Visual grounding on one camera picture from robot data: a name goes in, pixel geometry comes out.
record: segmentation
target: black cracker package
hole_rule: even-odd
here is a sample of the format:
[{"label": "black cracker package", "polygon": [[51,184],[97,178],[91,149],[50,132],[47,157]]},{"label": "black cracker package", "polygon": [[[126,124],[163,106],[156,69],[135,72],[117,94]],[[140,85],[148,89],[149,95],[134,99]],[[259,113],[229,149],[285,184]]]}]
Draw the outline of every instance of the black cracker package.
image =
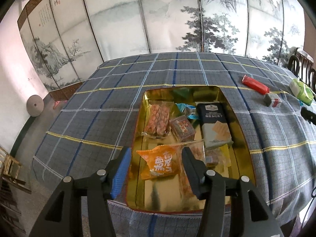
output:
[{"label": "black cracker package", "polygon": [[232,145],[232,137],[220,102],[199,103],[197,112],[206,149],[214,149],[224,144]]}]

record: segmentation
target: table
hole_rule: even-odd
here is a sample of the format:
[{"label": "table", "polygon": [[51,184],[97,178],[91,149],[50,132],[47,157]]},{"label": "table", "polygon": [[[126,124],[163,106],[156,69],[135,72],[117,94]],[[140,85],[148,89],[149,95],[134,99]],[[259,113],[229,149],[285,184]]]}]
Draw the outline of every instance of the table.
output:
[{"label": "table", "polygon": [[[241,83],[248,76],[283,100],[269,108],[263,96]],[[33,162],[37,180],[54,189],[71,175],[104,168],[122,146],[131,146],[144,91],[183,85],[219,86],[243,129],[257,188],[282,225],[310,200],[315,177],[316,127],[300,116],[289,89],[294,75],[255,59],[215,53],[146,54],[107,61],[77,90],[47,131]],[[316,112],[313,101],[309,110]],[[109,201],[119,236],[195,236],[201,213],[165,215],[130,210],[125,190]],[[230,212],[225,212],[229,222]]]}]

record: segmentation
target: blue gripper pad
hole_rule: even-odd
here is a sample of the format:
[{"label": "blue gripper pad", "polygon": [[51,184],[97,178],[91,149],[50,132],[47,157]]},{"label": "blue gripper pad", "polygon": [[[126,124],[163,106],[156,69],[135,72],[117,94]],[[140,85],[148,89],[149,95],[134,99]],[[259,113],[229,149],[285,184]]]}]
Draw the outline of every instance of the blue gripper pad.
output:
[{"label": "blue gripper pad", "polygon": [[131,148],[126,148],[126,152],[124,157],[119,165],[117,172],[112,181],[112,189],[111,189],[111,197],[112,199],[116,199],[116,197],[120,194],[122,190],[122,186],[124,184],[128,168],[132,159],[132,150]]}]

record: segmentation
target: gold tray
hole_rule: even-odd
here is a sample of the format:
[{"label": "gold tray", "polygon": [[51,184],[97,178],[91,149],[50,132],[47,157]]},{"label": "gold tray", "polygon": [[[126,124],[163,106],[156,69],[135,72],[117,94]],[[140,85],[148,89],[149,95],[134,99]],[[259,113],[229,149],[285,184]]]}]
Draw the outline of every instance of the gold tray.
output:
[{"label": "gold tray", "polygon": [[[153,139],[140,135],[149,116],[150,100],[173,101],[192,105],[195,105],[195,102],[221,102],[234,143],[229,149],[231,166],[221,166],[220,168],[216,166],[215,170],[220,172],[222,176],[234,179],[247,175],[255,184],[253,166],[244,134],[233,109],[219,87],[189,86],[148,90],[144,93],[140,105],[132,147],[132,160],[126,192],[126,203],[131,209],[145,212],[180,213],[202,210],[205,204],[204,200],[199,201],[195,196],[190,199],[181,197],[178,175],[157,177],[150,180],[141,179],[140,174],[146,167],[146,162],[136,151],[149,150],[157,145],[177,142],[173,135],[163,139]],[[179,110],[173,106],[170,118],[179,115]],[[201,140],[202,134],[199,124],[192,123],[192,125],[195,126],[196,130],[194,139]],[[226,204],[230,204],[229,197],[226,197]]]}]

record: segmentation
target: green package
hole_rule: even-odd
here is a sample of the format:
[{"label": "green package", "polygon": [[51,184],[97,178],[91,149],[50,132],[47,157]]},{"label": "green package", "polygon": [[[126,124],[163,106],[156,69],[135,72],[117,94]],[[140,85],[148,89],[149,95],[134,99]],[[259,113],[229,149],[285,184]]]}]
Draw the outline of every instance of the green package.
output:
[{"label": "green package", "polygon": [[292,79],[289,87],[294,96],[298,98],[300,101],[304,102],[308,106],[312,104],[314,95],[312,90],[305,83],[297,79]]}]

